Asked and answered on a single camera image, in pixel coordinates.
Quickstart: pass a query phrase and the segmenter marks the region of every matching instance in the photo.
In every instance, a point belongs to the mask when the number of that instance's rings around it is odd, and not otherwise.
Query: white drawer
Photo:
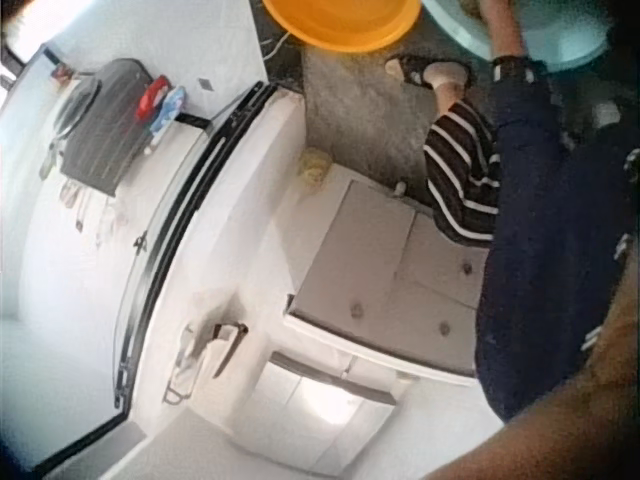
[[[366,338],[395,356],[473,375],[475,310],[416,282],[398,279],[385,316],[367,323]]]
[[[416,215],[398,277],[477,308],[488,251],[448,240],[426,215]]]
[[[359,336],[380,318],[415,211],[353,182],[297,293],[292,311],[329,330]]]

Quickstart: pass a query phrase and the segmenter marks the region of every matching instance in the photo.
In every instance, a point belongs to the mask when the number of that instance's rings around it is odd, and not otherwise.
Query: white cabinet
[[[338,348],[352,342],[471,377],[485,258],[403,201],[353,182],[289,313],[324,341],[335,335]]]
[[[487,252],[451,242],[438,231],[431,218],[418,214],[404,248],[398,276],[477,308]]]

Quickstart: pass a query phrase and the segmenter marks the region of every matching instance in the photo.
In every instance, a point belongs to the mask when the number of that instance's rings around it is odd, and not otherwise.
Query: floor
[[[263,55],[268,55],[284,32],[261,0],[252,0],[252,6]],[[431,92],[398,83],[385,73],[385,60],[400,52],[466,62],[476,74],[469,98],[490,116],[487,62],[456,44],[424,10],[412,30],[386,49],[337,54],[303,47],[289,37],[265,66],[271,81],[304,91],[310,146],[385,186],[405,180],[408,195],[424,203],[422,143],[435,115],[435,99]],[[634,101],[629,72],[635,70],[628,66],[627,58],[608,54],[587,67],[553,77],[554,102],[562,106],[567,130],[577,137],[587,133],[592,106],[603,99]]]

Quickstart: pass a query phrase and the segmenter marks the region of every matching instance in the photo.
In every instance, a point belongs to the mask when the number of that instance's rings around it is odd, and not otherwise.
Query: person
[[[428,480],[640,478],[638,245],[589,361]]]
[[[463,64],[400,55],[386,70],[435,92],[424,150],[436,225],[490,247],[476,372],[509,422],[574,377],[598,343],[636,230],[640,130],[623,116],[570,152],[511,0],[479,5],[494,55],[493,126],[464,98]]]

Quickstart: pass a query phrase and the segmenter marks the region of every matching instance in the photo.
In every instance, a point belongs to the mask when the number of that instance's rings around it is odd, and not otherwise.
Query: blue object
[[[182,111],[184,102],[186,99],[186,92],[184,87],[176,87],[171,90],[162,103],[162,108],[156,119],[153,121],[149,130],[153,136],[160,133],[160,131],[169,123],[171,123]]]
[[[435,21],[460,45],[491,60],[486,26],[467,15],[458,0],[422,0]],[[519,0],[518,17],[535,60],[550,71],[584,65],[607,49],[610,23],[597,0]]]

